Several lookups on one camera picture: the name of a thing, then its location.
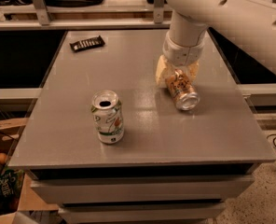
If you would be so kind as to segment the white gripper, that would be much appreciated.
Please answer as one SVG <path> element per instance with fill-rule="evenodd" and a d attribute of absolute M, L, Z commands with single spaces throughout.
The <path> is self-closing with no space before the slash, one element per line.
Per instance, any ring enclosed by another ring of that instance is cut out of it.
<path fill-rule="evenodd" d="M 159 88 L 166 88 L 166 79 L 174 72 L 174 66 L 188 66 L 188 74 L 191 80 L 194 80 L 199 71 L 200 58 L 204 48 L 204 42 L 198 45 L 186 47 L 177 45 L 172 41 L 170 33 L 167 33 L 163 43 L 163 55 L 159 57 L 155 80 Z"/>

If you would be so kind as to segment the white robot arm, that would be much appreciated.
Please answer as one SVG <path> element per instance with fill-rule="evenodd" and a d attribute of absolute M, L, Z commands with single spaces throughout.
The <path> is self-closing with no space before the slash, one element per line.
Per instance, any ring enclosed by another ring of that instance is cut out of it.
<path fill-rule="evenodd" d="M 163 54 L 174 66 L 197 61 L 214 28 L 276 75 L 276 4 L 261 0 L 166 0 L 172 8 Z"/>

